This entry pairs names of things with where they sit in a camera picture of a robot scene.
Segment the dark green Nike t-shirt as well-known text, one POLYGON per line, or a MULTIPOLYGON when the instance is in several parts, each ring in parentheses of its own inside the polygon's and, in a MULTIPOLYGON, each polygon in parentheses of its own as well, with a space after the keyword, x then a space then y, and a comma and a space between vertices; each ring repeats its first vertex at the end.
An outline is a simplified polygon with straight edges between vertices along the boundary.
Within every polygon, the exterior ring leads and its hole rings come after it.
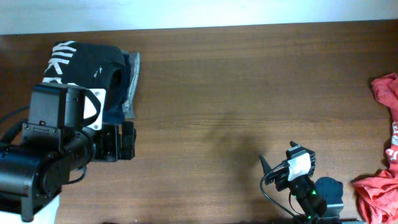
POLYGON ((124 66, 121 50, 74 40, 54 43, 44 82, 109 90, 112 71, 124 66))

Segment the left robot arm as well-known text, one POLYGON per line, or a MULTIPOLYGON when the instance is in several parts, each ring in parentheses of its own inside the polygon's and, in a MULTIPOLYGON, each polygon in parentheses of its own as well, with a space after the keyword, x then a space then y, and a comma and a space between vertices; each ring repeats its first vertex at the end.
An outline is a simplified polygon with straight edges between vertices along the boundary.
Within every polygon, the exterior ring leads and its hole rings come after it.
POLYGON ((86 175, 90 162, 131 160, 136 129, 121 125, 90 127, 102 109, 96 95, 80 86, 42 83, 32 91, 29 117, 1 138, 1 216, 30 223, 49 212, 54 223, 60 193, 73 183, 70 173, 86 175))

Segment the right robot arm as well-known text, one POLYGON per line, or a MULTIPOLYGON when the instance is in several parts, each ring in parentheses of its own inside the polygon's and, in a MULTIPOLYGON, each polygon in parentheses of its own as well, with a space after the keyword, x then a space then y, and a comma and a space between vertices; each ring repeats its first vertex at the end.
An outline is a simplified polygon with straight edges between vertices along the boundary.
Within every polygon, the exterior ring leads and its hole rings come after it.
POLYGON ((264 173, 260 190, 265 198, 291 215, 294 223, 341 223, 343 184, 331 177, 311 180, 316 167, 314 151, 291 141, 285 154, 287 158, 274 168, 259 155, 264 173), (303 212, 296 215, 269 196, 264 187, 272 183, 279 192, 289 189, 289 197, 296 199, 303 212))

